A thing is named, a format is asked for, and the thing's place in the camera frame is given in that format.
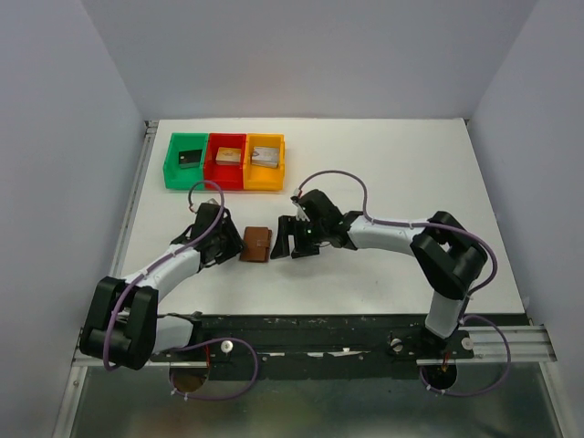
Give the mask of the brown leather card holder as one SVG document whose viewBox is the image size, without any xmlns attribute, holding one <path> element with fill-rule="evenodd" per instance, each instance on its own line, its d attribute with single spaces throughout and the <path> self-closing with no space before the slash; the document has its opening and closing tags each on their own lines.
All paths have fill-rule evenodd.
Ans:
<svg viewBox="0 0 584 438">
<path fill-rule="evenodd" d="M 247 263 L 266 263 L 269 259 L 272 231 L 267 227 L 248 226 L 244 231 L 244 250 L 240 260 Z"/>
</svg>

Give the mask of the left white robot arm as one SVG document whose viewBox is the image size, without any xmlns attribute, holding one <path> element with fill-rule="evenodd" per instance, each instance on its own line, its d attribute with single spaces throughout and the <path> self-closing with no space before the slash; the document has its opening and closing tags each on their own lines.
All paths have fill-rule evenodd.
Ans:
<svg viewBox="0 0 584 438">
<path fill-rule="evenodd" d="M 172 350 L 193 360 L 203 346 L 197 316 L 159 312 L 160 302 L 186 279 L 238 256 L 244 241 L 228 209 L 202 203 L 190 224 L 150 266 L 97 284 L 78 341 L 81 353 L 109 368 L 141 369 L 156 353 Z"/>
</svg>

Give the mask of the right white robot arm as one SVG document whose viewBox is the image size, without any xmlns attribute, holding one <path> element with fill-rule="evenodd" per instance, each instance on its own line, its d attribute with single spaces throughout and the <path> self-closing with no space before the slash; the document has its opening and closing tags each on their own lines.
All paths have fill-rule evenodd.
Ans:
<svg viewBox="0 0 584 438">
<path fill-rule="evenodd" d="M 320 190 L 294 196 L 295 216 L 278 218 L 272 260 L 317 256 L 320 246 L 349 250 L 379 249 L 412 256 L 433 289 L 421 333 L 422 351 L 441 357 L 453 346 L 453 333 L 487 252 L 451 214 L 439 211 L 420 224 L 380 221 L 363 211 L 342 213 Z"/>
</svg>

